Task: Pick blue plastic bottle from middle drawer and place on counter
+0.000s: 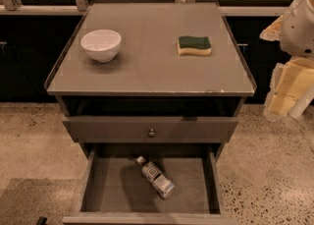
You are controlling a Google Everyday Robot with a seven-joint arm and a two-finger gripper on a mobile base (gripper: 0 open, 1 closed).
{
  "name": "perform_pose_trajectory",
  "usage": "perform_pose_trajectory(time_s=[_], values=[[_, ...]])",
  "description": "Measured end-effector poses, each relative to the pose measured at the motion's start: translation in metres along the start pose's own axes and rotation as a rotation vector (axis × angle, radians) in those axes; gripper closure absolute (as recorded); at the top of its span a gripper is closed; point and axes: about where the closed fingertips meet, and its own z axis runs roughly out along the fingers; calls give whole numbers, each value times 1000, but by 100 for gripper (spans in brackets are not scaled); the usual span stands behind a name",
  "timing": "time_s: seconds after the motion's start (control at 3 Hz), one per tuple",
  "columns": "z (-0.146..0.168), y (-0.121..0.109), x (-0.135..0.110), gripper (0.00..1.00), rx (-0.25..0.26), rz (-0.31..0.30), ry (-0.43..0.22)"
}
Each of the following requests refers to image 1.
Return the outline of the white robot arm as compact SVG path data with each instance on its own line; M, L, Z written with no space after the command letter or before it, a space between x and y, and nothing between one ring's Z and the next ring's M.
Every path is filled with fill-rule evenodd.
M278 41L291 56L273 70L264 116L271 122L298 118L314 97L314 0L293 0L260 38Z

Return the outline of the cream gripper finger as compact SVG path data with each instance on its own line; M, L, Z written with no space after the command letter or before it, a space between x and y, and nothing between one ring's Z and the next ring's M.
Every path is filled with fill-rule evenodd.
M281 39L282 21L282 16L276 18L269 26L262 30L259 37L267 41L279 41Z
M273 71L264 117L276 122L290 116L299 118L314 99L314 59L292 56Z

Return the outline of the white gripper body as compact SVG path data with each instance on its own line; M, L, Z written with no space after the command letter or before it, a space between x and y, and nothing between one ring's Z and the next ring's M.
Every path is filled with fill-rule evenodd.
M314 56L314 0L293 0L281 27L281 49L291 56Z

